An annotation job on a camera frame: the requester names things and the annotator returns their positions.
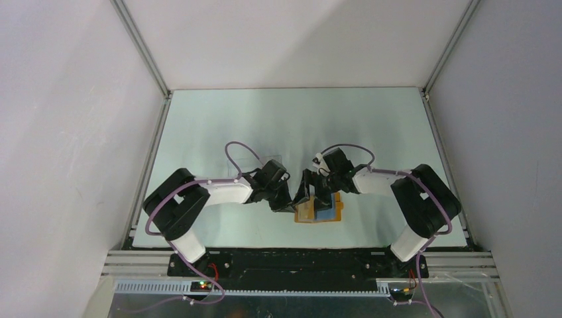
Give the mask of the orange card holder wallet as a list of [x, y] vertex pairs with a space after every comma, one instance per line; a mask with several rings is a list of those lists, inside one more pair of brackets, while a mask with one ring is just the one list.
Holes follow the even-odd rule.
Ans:
[[321, 207], [320, 202], [312, 196], [308, 201], [296, 206], [294, 221], [296, 223], [309, 224], [339, 222], [342, 220], [342, 210], [344, 207], [339, 192], [331, 195], [331, 205], [329, 207]]

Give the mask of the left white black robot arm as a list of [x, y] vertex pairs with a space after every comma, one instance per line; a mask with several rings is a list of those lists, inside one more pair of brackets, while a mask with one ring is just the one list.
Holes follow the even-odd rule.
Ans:
[[162, 237], [184, 259], [184, 268], [201, 276], [209, 269], [206, 248], [194, 230], [201, 212], [214, 205], [261, 201], [266, 201], [273, 212], [293, 212], [290, 178], [277, 160], [233, 178], [203, 179], [179, 168], [144, 200], [142, 209], [148, 217], [144, 231]]

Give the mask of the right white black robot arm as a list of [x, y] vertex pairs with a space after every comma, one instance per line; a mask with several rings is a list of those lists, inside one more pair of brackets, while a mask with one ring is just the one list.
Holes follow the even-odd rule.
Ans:
[[369, 151], [366, 164], [354, 165], [342, 148], [335, 144], [315, 155], [313, 169], [303, 171], [292, 207], [308, 201], [330, 207], [338, 192], [393, 197], [406, 226], [390, 244], [385, 267], [392, 276], [402, 277], [411, 270], [412, 258], [453, 230], [451, 221], [462, 210], [460, 201], [427, 164], [411, 170], [374, 168], [375, 155]]

